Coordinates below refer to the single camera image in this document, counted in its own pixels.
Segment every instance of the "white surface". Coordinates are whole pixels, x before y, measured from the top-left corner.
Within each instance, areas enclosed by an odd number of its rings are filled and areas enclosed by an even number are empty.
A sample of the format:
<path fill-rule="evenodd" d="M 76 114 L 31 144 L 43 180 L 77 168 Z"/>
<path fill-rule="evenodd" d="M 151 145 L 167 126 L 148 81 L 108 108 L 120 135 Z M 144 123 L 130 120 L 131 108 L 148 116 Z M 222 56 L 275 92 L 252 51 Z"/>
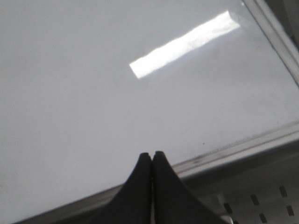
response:
<path fill-rule="evenodd" d="M 138 79 L 130 63 L 225 11 L 240 27 Z M 0 223 L 299 119 L 298 88 L 238 0 L 0 1 Z"/>

